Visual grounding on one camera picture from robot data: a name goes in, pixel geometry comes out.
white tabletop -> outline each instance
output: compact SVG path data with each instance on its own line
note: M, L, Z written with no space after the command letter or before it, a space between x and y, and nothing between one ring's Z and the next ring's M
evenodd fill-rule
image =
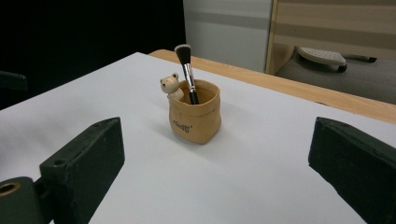
M396 147L396 125L194 69L221 89L205 145L172 133L160 79L182 67L135 53L0 111L0 180L38 165L90 125L120 117L125 164L91 223L364 223L316 171L316 117Z

brush ferrule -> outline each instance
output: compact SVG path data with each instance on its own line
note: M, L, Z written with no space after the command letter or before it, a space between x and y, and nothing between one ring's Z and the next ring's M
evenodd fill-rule
M183 65L183 72L186 78L187 83L189 84L190 92L195 92L195 83L194 83L194 75L192 74L191 64L184 63Z

bear figurine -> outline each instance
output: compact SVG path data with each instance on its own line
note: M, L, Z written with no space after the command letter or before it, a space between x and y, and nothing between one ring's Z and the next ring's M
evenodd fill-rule
M169 77L161 78L161 89L163 92L168 93L168 99L175 98L176 100L182 100L184 92L180 88L178 82L178 73L173 73Z

black brush bristles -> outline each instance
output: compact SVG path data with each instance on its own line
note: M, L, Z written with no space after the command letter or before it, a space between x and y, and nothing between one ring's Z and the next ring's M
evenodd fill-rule
M191 62L191 47L188 44L182 44L175 47L175 53L181 64Z

